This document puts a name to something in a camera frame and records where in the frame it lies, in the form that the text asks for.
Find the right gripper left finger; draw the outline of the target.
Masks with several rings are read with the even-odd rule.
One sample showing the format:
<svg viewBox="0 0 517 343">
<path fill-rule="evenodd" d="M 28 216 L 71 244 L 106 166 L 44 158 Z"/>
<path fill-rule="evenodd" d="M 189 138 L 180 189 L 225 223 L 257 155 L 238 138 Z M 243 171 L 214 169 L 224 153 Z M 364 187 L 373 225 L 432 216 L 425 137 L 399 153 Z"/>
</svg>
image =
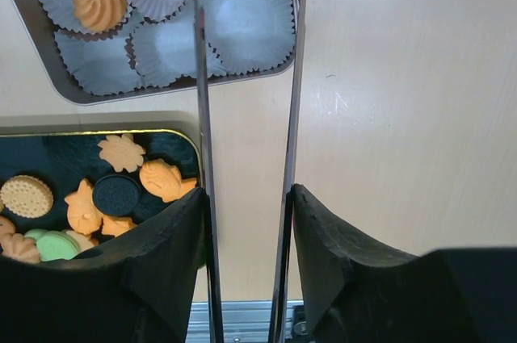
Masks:
<svg viewBox="0 0 517 343">
<path fill-rule="evenodd" d="M 71 260 L 1 260 L 4 342 L 182 342 L 204 241 L 196 188 Z"/>
</svg>

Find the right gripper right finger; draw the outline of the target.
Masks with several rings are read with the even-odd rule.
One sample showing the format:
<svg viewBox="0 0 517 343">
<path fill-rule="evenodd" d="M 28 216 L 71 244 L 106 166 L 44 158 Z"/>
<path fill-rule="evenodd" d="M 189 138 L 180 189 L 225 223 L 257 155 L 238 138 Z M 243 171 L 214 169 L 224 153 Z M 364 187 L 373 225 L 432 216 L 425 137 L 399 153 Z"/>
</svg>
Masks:
<svg viewBox="0 0 517 343">
<path fill-rule="evenodd" d="M 513 342 L 516 250 L 437 249 L 414 256 L 293 190 L 307 329 L 317 342 Z"/>
</svg>

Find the dotted round biscuit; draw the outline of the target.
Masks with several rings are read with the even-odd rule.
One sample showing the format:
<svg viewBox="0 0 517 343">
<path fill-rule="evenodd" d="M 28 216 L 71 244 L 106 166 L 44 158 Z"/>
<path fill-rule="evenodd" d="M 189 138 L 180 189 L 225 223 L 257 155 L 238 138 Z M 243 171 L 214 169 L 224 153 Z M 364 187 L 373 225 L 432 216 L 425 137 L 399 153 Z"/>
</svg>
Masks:
<svg viewBox="0 0 517 343">
<path fill-rule="evenodd" d="M 1 187 L 1 200 L 13 214 L 27 219 L 47 215 L 53 207 L 53 193 L 38 178 L 17 175 Z"/>
</svg>

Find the swirl butter cookie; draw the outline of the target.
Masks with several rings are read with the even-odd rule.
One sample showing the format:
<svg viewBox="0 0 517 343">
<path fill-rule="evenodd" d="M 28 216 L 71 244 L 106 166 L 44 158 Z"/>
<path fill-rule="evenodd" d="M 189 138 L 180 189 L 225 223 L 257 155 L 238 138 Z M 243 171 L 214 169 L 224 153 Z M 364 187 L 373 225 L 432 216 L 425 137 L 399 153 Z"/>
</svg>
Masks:
<svg viewBox="0 0 517 343">
<path fill-rule="evenodd" d="M 127 0 L 73 0 L 74 16 L 89 31 L 105 32 L 122 22 Z"/>
</svg>

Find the metal tongs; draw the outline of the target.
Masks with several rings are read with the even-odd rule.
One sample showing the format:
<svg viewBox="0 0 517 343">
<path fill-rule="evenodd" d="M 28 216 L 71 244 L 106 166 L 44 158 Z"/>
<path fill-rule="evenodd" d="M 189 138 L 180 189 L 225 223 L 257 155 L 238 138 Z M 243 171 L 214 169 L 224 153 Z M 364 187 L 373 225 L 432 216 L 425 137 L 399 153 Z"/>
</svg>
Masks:
<svg viewBox="0 0 517 343">
<path fill-rule="evenodd" d="M 204 34 L 204 9 L 201 0 L 193 0 L 194 38 L 196 64 L 196 91 L 200 123 L 201 177 L 205 198 L 205 245 L 208 276 L 208 310 L 211 342 L 224 340 L 221 303 L 220 265 L 216 228 L 216 198 L 212 156 L 212 132 L 208 92 L 206 38 Z M 295 184 L 296 149 L 300 120 L 303 59 L 305 51 L 306 0 L 293 0 L 295 49 L 294 71 L 290 98 L 287 147 L 284 162 L 284 184 L 281 202 L 278 245 L 275 259 L 275 280 L 271 301 L 268 331 L 269 342 L 284 342 L 286 337 L 286 310 L 288 301 L 288 267 L 292 233 L 293 186 Z"/>
</svg>

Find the green sandwich cookie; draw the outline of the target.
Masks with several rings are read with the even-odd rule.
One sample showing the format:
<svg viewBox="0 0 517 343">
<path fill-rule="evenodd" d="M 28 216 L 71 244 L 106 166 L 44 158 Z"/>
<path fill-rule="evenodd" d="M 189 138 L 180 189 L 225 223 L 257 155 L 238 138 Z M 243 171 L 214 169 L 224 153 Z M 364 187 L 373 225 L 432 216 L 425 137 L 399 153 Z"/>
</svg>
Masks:
<svg viewBox="0 0 517 343">
<path fill-rule="evenodd" d="M 35 228 L 24 236 L 35 241 L 41 261 L 70 260 L 80 253 L 78 242 L 63 232 Z"/>
</svg>

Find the fish shaped cookie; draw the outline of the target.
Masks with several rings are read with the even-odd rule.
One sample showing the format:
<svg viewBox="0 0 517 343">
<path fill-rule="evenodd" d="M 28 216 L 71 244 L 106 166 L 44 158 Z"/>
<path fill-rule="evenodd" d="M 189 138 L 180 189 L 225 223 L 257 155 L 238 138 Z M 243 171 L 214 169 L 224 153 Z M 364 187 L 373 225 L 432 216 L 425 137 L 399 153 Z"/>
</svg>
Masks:
<svg viewBox="0 0 517 343">
<path fill-rule="evenodd" d="M 190 190 L 196 188 L 197 178 L 183 178 L 179 168 L 157 159 L 143 163 L 139 179 L 142 186 L 164 203 L 181 199 Z"/>
</svg>

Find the lower swirl cookie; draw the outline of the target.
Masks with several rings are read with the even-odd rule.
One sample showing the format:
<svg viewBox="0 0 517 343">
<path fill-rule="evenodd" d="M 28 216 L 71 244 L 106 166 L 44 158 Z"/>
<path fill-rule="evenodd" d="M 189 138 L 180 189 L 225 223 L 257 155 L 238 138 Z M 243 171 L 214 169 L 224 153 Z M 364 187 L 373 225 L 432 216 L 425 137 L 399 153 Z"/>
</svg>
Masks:
<svg viewBox="0 0 517 343">
<path fill-rule="evenodd" d="M 37 264 L 41 256 L 36 241 L 23 234 L 6 234 L 1 237 L 2 255 L 25 263 Z"/>
</svg>

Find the black serving tray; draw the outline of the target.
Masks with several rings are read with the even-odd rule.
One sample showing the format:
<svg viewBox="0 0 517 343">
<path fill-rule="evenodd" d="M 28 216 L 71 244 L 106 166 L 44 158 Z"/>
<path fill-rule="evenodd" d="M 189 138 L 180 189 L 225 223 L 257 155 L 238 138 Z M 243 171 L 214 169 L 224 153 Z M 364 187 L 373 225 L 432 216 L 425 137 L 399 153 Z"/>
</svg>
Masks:
<svg viewBox="0 0 517 343">
<path fill-rule="evenodd" d="M 98 143 L 107 135 L 121 136 L 124 133 L 132 133 L 134 142 L 145 149 L 144 162 L 162 159 L 168 165 L 177 166 L 183 178 L 197 178 L 198 186 L 200 165 L 197 149 L 188 138 L 178 132 L 127 130 L 3 136 L 1 187 L 8 179 L 17 175 L 38 178 L 52 191 L 53 207 L 47 215 L 27 219 L 13 214 L 1 200 L 1 216 L 15 225 L 16 233 L 23 235 L 35 228 L 63 232 L 78 242 L 80 253 L 83 253 L 115 237 L 101 233 L 103 223 L 98 231 L 88 236 L 75 232 L 67 220 L 68 204 L 65 197 L 76 191 L 83 178 L 87 178 L 94 189 L 99 179 L 113 174 L 130 177 L 141 188 L 141 198 L 137 206 L 130 214 L 119 217 L 131 217 L 138 226 L 162 212 L 173 202 L 164 203 L 142 186 L 139 179 L 141 167 L 132 173 L 117 173 L 106 161 L 99 158 Z"/>
</svg>

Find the flower shaped cookie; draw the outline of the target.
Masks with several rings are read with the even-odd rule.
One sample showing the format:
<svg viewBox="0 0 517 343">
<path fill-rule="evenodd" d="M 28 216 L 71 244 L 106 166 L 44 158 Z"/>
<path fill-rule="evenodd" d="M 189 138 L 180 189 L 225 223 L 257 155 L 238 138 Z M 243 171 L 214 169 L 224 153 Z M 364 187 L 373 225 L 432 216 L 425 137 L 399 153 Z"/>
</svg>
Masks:
<svg viewBox="0 0 517 343">
<path fill-rule="evenodd" d="M 132 133 L 121 136 L 107 135 L 98 143 L 99 158 L 106 161 L 117 173 L 135 172 L 144 163 L 145 149 L 134 142 Z"/>
</svg>

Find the lower chocolate chip cookie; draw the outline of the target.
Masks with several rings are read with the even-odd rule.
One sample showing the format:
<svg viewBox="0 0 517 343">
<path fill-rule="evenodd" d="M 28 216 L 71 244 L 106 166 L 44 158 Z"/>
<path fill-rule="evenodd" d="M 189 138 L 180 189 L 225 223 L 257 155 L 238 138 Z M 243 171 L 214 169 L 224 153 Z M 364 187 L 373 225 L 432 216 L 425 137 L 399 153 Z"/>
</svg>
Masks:
<svg viewBox="0 0 517 343">
<path fill-rule="evenodd" d="M 15 225 L 6 217 L 0 216 L 0 237 L 16 233 Z"/>
</svg>

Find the gold cookie tin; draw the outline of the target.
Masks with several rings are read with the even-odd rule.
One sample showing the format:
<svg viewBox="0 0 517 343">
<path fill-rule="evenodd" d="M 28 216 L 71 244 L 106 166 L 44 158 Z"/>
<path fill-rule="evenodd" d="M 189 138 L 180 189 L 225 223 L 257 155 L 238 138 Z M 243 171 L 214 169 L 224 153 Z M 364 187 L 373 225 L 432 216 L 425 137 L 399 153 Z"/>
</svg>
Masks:
<svg viewBox="0 0 517 343">
<path fill-rule="evenodd" d="M 105 32 L 84 28 L 73 0 L 13 0 L 57 93 L 88 105 L 195 86 L 193 0 L 127 0 Z M 208 82 L 284 71 L 293 60 L 293 0 L 201 0 Z"/>
</svg>

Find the aluminium rail frame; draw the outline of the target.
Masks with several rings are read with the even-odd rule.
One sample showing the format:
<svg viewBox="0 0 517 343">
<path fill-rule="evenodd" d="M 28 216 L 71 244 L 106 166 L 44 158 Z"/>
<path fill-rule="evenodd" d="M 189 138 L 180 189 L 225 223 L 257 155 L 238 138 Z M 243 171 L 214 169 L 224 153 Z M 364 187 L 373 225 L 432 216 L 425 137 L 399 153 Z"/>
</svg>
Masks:
<svg viewBox="0 0 517 343">
<path fill-rule="evenodd" d="M 270 301 L 222 303 L 224 342 L 268 342 Z M 310 342 L 302 300 L 289 300 L 286 307 L 285 342 Z M 186 342 L 210 342 L 208 304 L 194 302 Z"/>
</svg>

